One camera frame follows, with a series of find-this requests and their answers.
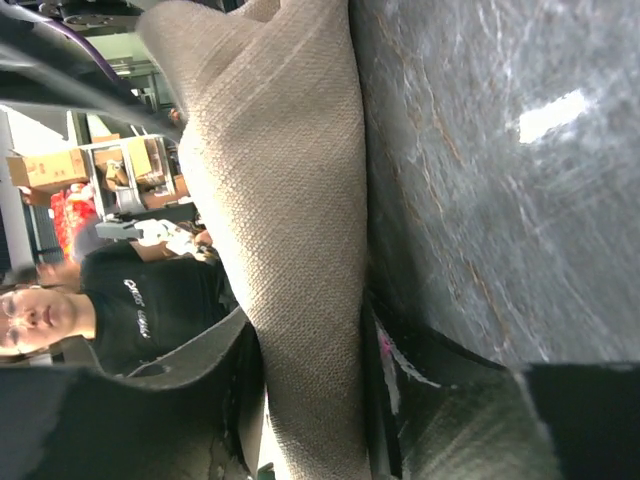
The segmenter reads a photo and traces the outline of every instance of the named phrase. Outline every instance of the eyeglasses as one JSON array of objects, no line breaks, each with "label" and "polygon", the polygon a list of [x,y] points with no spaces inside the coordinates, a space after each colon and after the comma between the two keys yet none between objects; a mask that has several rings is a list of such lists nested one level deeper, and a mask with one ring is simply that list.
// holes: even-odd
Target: eyeglasses
[{"label": "eyeglasses", "polygon": [[8,292],[0,296],[0,304],[2,304],[2,311],[7,316],[9,329],[2,342],[2,346],[5,348],[15,348],[18,353],[20,351],[20,345],[27,338],[29,334],[28,328],[21,321],[16,321],[15,316],[18,313],[16,304],[14,302],[16,292]]}]

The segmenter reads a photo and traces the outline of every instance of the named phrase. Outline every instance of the red object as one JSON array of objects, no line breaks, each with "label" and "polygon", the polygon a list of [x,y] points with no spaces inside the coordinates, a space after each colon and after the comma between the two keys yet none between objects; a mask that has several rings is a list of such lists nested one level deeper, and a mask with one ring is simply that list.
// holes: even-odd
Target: red object
[{"label": "red object", "polygon": [[51,197],[53,226],[64,258],[71,258],[73,239],[87,222],[96,216],[93,202],[70,200],[71,190],[61,191]]}]

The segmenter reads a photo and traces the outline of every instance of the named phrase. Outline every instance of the gray marble surface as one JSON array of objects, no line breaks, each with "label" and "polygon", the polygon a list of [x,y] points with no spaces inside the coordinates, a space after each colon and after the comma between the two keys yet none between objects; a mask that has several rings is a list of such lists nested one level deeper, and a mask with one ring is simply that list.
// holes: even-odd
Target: gray marble surface
[{"label": "gray marble surface", "polygon": [[397,322],[507,365],[639,359],[640,3],[351,10]]}]

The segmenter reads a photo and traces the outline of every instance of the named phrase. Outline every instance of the metal rack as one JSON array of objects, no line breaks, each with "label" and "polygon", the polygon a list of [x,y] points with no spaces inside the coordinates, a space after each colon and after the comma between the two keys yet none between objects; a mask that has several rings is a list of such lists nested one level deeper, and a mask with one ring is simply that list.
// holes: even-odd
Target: metal rack
[{"label": "metal rack", "polygon": [[[78,148],[80,148],[84,153],[89,181],[96,193],[94,202],[96,205],[96,212],[100,219],[104,220],[107,215],[116,212],[136,214],[146,210],[146,207],[140,197],[140,190],[136,183],[136,175],[128,148],[129,142],[135,138],[156,140],[158,142],[158,154],[160,156],[160,165],[164,176],[164,187],[169,195],[173,195],[176,192],[175,182],[173,180],[173,174],[171,172],[171,166],[169,165],[169,158],[166,152],[165,139],[162,135],[144,135],[142,137],[131,137],[109,142],[81,145]],[[116,196],[116,205],[112,207],[107,206],[109,202],[106,201],[105,190],[101,186],[98,168],[95,164],[95,152],[109,150],[114,147],[117,147],[122,151],[123,164],[130,184],[128,187],[116,187],[116,191],[113,192]]]}]

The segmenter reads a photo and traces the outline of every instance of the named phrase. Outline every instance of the rolled fabric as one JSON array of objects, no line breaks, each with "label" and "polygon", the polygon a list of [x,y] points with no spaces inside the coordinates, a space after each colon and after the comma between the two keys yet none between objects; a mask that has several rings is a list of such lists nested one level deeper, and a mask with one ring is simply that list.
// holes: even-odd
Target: rolled fabric
[{"label": "rolled fabric", "polygon": [[265,361],[287,470],[370,478],[359,315],[365,146],[347,0],[182,1],[139,34],[187,125],[180,163]]}]

